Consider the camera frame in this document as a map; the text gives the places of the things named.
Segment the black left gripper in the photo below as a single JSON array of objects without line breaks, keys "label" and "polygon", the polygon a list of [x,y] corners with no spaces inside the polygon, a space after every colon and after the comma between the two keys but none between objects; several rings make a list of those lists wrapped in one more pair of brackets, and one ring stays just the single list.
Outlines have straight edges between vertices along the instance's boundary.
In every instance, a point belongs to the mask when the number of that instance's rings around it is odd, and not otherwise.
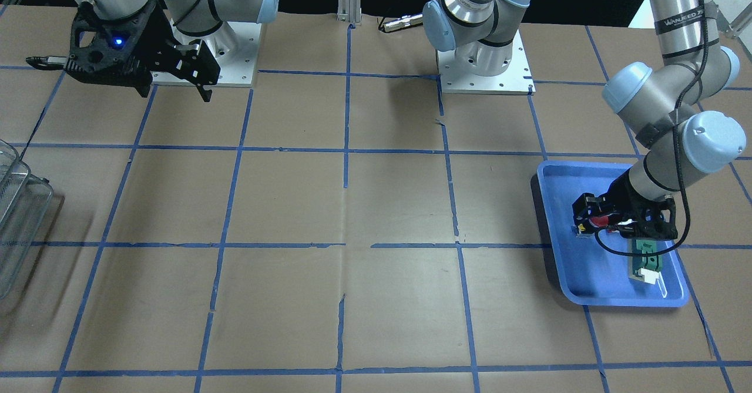
[{"label": "black left gripper", "polygon": [[609,227],[597,233],[618,233],[621,237],[634,237],[637,222],[632,220],[631,201],[642,197],[629,181],[629,174],[623,173],[612,184],[607,192],[599,197],[594,194],[581,194],[573,203],[574,217],[593,217],[607,214]]}]

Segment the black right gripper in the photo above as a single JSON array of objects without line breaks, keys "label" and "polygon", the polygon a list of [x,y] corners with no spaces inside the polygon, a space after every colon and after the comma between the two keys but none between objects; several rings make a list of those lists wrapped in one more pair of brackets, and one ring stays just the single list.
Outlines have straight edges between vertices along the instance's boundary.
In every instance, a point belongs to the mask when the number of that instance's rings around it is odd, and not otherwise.
[{"label": "black right gripper", "polygon": [[220,65],[203,40],[180,44],[157,0],[148,0],[143,10],[148,19],[143,29],[143,66],[147,78],[134,81],[141,98],[148,98],[152,88],[152,72],[167,72],[197,87],[203,102],[210,102],[212,86],[220,75]]}]

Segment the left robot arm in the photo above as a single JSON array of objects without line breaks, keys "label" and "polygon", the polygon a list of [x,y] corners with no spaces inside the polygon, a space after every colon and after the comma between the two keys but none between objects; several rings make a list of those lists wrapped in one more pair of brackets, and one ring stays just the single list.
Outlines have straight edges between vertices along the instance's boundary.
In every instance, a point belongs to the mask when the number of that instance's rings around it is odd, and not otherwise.
[{"label": "left robot arm", "polygon": [[[496,76],[513,57],[513,38],[532,0],[430,0],[425,34],[436,51],[465,59],[478,76]],[[616,231],[625,238],[674,240],[675,194],[716,173],[745,148],[745,132],[697,102],[736,79],[740,61],[719,43],[713,0],[650,0],[663,66],[632,63],[609,78],[602,96],[645,149],[604,194],[572,204],[579,233]]]}]

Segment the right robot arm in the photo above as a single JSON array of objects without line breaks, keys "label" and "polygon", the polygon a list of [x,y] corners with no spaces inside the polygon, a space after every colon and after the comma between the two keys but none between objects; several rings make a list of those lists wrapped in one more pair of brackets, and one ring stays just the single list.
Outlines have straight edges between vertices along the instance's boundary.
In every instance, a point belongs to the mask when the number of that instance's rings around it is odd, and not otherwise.
[{"label": "right robot arm", "polygon": [[75,0],[68,55],[38,58],[78,82],[134,88],[249,88],[263,24],[279,0]]}]

